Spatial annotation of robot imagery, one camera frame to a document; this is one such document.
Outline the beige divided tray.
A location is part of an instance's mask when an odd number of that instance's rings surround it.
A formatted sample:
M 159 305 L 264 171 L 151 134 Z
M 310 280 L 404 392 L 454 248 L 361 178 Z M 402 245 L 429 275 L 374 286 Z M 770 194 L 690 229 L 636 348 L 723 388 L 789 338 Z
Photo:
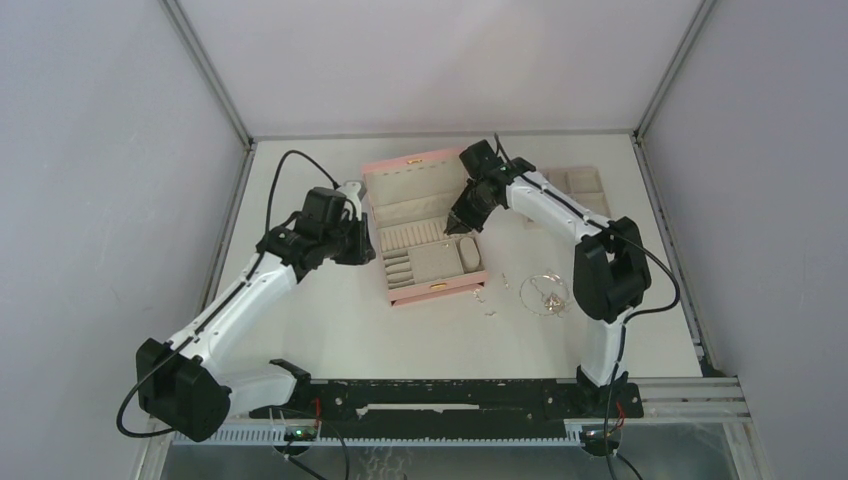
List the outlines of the beige divided tray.
M 530 180 L 540 184 L 543 177 L 559 192 L 569 196 L 582 207 L 597 215 L 611 217 L 611 210 L 602 184 L 599 170 L 594 166 L 571 166 L 540 168 L 536 172 L 526 172 Z

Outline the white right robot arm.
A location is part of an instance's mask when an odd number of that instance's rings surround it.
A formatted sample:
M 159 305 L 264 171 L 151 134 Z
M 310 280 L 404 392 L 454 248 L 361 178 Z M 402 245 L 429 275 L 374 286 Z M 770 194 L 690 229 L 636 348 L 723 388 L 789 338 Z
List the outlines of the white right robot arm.
M 572 241 L 572 293 L 590 322 L 577 371 L 579 406 L 605 415 L 618 400 L 625 323 L 635 314 L 652 278 L 639 227 L 629 218 L 611 220 L 582 206 L 550 183 L 523 158 L 506 159 L 488 141 L 463 150 L 467 180 L 450 208 L 446 233 L 481 232 L 497 208 L 512 209 Z

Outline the pink jewelry box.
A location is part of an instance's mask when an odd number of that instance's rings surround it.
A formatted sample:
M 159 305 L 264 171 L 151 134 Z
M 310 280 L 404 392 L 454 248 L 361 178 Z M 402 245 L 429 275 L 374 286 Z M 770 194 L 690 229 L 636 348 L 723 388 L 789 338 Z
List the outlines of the pink jewelry box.
M 362 168 L 375 248 L 391 306 L 398 307 L 485 286 L 488 272 L 477 235 L 444 234 L 452 205 L 466 186 L 459 148 L 373 162 Z M 465 272 L 458 242 L 470 236 L 481 255 L 477 271 Z

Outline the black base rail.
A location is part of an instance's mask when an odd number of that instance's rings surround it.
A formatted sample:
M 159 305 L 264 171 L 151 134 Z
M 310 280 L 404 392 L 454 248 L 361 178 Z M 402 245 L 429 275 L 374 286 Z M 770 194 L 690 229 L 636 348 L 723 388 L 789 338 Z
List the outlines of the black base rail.
M 281 405 L 327 420 L 360 417 L 379 406 L 446 410 L 521 410 L 544 419 L 639 419 L 645 416 L 635 383 L 590 387 L 574 379 L 310 380 Z

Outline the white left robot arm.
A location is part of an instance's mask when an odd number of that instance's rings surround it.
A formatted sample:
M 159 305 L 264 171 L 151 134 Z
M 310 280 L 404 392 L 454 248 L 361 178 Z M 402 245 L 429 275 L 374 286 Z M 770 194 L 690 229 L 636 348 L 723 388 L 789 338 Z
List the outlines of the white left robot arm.
M 293 368 L 270 361 L 229 373 L 232 349 L 265 312 L 291 293 L 325 261 L 361 266 L 375 259 L 366 187 L 347 181 L 331 189 L 314 187 L 300 210 L 267 226 L 256 252 L 237 279 L 205 310 L 168 340 L 147 339 L 135 354 L 140 408 L 194 442 L 212 437 L 225 421 L 276 405 L 290 417 L 311 407 L 311 388 Z

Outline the beige oval watch pillow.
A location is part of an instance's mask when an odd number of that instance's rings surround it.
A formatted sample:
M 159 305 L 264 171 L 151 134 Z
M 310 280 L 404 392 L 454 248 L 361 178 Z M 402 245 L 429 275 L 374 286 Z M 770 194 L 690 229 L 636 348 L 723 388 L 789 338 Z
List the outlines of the beige oval watch pillow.
M 476 241 L 470 237 L 463 237 L 458 242 L 460 261 L 465 272 L 477 271 L 481 266 L 481 255 Z

